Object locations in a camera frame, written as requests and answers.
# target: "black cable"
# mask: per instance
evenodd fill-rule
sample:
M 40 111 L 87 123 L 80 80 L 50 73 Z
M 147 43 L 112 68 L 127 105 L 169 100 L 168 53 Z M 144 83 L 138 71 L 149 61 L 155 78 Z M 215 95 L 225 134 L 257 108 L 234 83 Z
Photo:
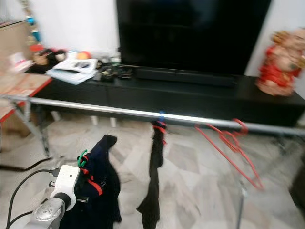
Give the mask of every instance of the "black cable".
M 33 212 L 33 211 L 28 211 L 28 212 L 26 212 L 26 213 L 23 213 L 23 214 L 21 214 L 21 215 L 18 215 L 15 219 L 13 219 L 13 220 L 10 222 L 8 228 L 10 228 L 10 226 L 11 226 L 14 222 L 16 222 L 17 220 L 19 220 L 21 217 L 24 217 L 24 216 L 27 216 L 27 215 L 29 215 L 29 214 L 32 214 L 32 212 Z
M 15 198 L 15 195 L 17 193 L 17 191 L 19 190 L 19 188 L 21 187 L 21 185 L 23 185 L 23 183 L 29 179 L 31 176 L 33 176 L 34 174 L 36 173 L 40 173 L 40 172 L 48 172 L 48 173 L 52 173 L 53 170 L 50 170 L 50 169 L 40 169 L 40 170 L 37 170 L 33 173 L 31 173 L 30 175 L 28 175 L 26 178 L 24 178 L 23 181 L 21 181 L 21 183 L 17 186 L 17 188 L 15 189 L 13 195 L 11 196 L 10 198 L 10 206 L 9 206 L 9 213 L 8 213 L 8 221 L 7 221 L 7 224 L 6 224 L 6 229 L 9 229 L 10 228 L 10 218 L 11 218 L 11 209 L 13 207 L 13 201 L 14 201 L 14 198 Z

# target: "soundbar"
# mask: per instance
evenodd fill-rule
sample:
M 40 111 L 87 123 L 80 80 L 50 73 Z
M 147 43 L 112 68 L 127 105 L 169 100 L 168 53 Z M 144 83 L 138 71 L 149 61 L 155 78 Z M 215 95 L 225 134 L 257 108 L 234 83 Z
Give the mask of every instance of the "soundbar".
M 237 76 L 233 75 L 213 75 L 193 71 L 150 67 L 138 67 L 136 71 L 136 76 L 139 79 L 198 83 L 222 87 L 234 87 L 238 79 Z

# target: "television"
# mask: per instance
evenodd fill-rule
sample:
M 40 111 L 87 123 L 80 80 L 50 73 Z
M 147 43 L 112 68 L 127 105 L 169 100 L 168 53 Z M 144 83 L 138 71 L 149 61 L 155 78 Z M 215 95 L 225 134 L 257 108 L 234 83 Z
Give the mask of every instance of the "television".
M 122 64 L 243 75 L 271 0 L 117 0 Z

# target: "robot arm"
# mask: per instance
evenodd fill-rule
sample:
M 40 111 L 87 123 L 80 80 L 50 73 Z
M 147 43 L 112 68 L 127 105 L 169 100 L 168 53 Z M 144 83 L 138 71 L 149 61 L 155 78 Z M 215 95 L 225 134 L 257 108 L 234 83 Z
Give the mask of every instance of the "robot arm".
M 58 229 L 65 211 L 71 210 L 76 203 L 74 187 L 80 169 L 63 165 L 55 182 L 51 198 L 36 208 L 25 229 Z

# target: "red figurine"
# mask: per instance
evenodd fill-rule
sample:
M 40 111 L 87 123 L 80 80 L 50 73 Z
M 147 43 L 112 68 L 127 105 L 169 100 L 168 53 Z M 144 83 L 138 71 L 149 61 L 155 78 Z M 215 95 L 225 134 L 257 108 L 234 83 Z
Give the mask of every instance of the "red figurine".
M 266 51 L 256 85 L 267 94 L 289 96 L 294 91 L 294 77 L 305 67 L 305 28 L 293 33 L 277 32 L 272 40 L 275 44 Z

